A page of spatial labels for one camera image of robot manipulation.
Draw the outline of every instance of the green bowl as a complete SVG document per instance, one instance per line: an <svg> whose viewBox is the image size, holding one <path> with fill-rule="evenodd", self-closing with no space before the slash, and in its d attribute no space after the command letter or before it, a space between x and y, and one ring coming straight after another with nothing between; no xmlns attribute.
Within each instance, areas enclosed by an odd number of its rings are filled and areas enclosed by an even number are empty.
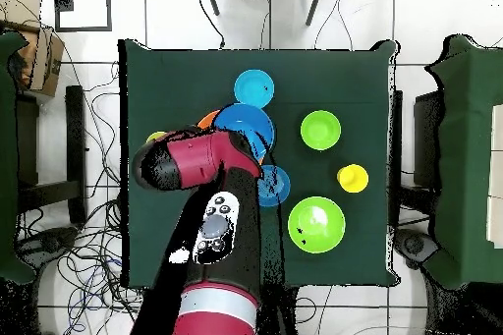
<svg viewBox="0 0 503 335"><path fill-rule="evenodd" d="M313 111L301 124L303 141L315 150L326 150L341 136L341 124L335 115L328 111Z"/></svg>
<svg viewBox="0 0 503 335"><path fill-rule="evenodd" d="M344 236L346 219L333 200L311 196L294 206L288 217L288 233L301 250L327 252L336 247Z"/></svg>

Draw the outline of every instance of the gray circular button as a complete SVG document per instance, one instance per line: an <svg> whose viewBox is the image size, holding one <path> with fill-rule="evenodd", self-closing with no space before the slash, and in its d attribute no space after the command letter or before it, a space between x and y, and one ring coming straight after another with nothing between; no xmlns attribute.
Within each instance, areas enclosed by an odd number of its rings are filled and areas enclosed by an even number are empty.
<svg viewBox="0 0 503 335"><path fill-rule="evenodd" d="M229 223L221 215L210 215L202 223L202 236L206 239L216 239L223 236L229 230Z"/></svg>
<svg viewBox="0 0 503 335"><path fill-rule="evenodd" d="M222 251L224 249L224 242L220 239L214 240L211 248L215 251Z"/></svg>

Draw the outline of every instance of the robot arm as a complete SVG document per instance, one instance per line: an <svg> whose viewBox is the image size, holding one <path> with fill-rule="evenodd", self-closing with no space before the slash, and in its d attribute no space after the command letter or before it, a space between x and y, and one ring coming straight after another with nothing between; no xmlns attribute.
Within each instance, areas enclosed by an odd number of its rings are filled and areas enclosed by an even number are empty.
<svg viewBox="0 0 503 335"><path fill-rule="evenodd" d="M181 139L168 135L139 150L134 172L144 188L161 191L220 182L190 251L173 335L254 335L260 167L248 142L238 133L218 130Z"/></svg>

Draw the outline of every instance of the white tile floor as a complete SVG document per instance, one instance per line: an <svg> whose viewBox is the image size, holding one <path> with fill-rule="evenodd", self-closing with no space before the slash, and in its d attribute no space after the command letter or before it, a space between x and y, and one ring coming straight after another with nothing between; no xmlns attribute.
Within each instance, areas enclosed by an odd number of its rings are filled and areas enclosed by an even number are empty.
<svg viewBox="0 0 503 335"><path fill-rule="evenodd" d="M206 12L225 36L227 49L257 49L261 42L266 0L216 0L220 16L215 17L209 0L202 0ZM66 22L88 26L89 20L99 19L89 12L86 4L76 0L75 16ZM311 26L305 25L311 0L272 0L272 43L274 49L312 49L318 31L334 6L335 0L319 0ZM435 61L442 49L444 37L453 33L470 34L481 45L492 45L503 35L503 0L341 0L340 12L351 34L355 50L369 49L376 41L395 39L401 44L396 70L397 88L404 92L403 111L403 169L414 169L413 104L417 95L436 90L434 79L424 70L424 64ZM112 31L65 32L66 43L84 88L112 80L112 63L118 59L117 39L131 38L150 48L216 49L219 35L202 13L197 0L111 0ZM54 26L53 0L42 0L42 21ZM269 21L263 32L263 46L268 47ZM334 11L319 35L317 48L348 49L350 40L341 17ZM41 182L65 179L65 111L64 89L75 84L76 76L67 54L64 56L56 97L41 107L39 118L39 177ZM108 162L119 171L119 98L117 81L87 94L89 102L96 97L95 109L111 123L116 138L103 123L98 123L105 145L111 144ZM97 129L86 110L86 126L96 136ZM87 139L87 184L89 191L101 172L101 155L97 144ZM412 177L404 175L405 182ZM117 195L117 188L106 188L102 177L89 210ZM68 223L64 204L44 208L45 217L36 227L50 228ZM402 211L402 219L419 217ZM38 215L29 214L28 222ZM104 224L103 213L93 218L93 226ZM75 275L62 263L62 273L70 281ZM421 335L425 324L426 298L424 284L418 272L411 271L404 260L393 254L393 268L401 283L393 288L334 287L327 301L329 287L301 288L297 316L300 335ZM55 263L45 271L40 284L39 306L42 329L61 335L69 325L67 302L74 287L57 272ZM109 318L107 308L90 311L82 333L96 335ZM128 335L132 323L126 314L114 315L98 335Z"/></svg>

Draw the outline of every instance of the blue cup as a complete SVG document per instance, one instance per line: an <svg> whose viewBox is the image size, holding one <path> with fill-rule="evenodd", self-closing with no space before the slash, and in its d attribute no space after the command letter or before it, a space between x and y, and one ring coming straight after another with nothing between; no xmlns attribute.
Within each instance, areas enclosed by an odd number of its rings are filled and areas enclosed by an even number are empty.
<svg viewBox="0 0 503 335"><path fill-rule="evenodd" d="M244 135L256 160L265 156L274 143L274 126L271 119L260 108L252 105L236 103L225 107L216 115L213 125L217 129Z"/></svg>
<svg viewBox="0 0 503 335"><path fill-rule="evenodd" d="M274 94L274 82L259 69L244 71L234 84L236 99L257 108L265 107Z"/></svg>
<svg viewBox="0 0 503 335"><path fill-rule="evenodd" d="M263 177L257 181L258 204L276 206L282 203L290 193L290 178L278 166L263 165Z"/></svg>

